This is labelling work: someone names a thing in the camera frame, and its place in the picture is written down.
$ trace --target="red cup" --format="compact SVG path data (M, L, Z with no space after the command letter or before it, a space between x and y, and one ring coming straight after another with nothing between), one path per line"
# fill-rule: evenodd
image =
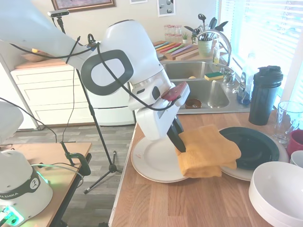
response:
M295 130L290 133L287 153L291 156L297 150L303 150L303 130Z

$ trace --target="black plate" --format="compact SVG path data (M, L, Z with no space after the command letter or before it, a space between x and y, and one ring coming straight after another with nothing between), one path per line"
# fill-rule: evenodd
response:
M231 127L222 129L220 133L238 145L241 151L241 157L236 160L238 168L253 170L265 162L279 160L279 148L275 142L259 131Z

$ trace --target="stainless steel sink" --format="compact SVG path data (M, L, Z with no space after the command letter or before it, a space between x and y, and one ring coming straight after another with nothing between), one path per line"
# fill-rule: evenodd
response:
M171 61L162 63L170 80L204 78L204 75L213 72L210 65L203 61Z
M202 103L200 109L186 109L183 105L178 114L214 114L214 113L237 113L249 112L250 106L243 106L238 103L237 95L232 92L239 83L227 87L223 79L208 81L204 79L206 73L213 72L216 68L203 61L171 61L162 63L169 79L174 84L186 81L190 88L187 99L196 98Z

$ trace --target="folded towel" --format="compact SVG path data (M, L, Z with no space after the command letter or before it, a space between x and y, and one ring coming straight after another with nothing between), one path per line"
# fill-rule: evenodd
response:
M216 126L208 125L179 134L186 152L176 149L181 173L186 177L222 176L220 166L237 168L241 157L238 146L222 136Z

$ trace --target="green sponge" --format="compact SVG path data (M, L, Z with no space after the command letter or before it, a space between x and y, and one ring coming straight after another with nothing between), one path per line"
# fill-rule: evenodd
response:
M205 74L204 78L207 80L222 79L223 74L220 72L207 73Z

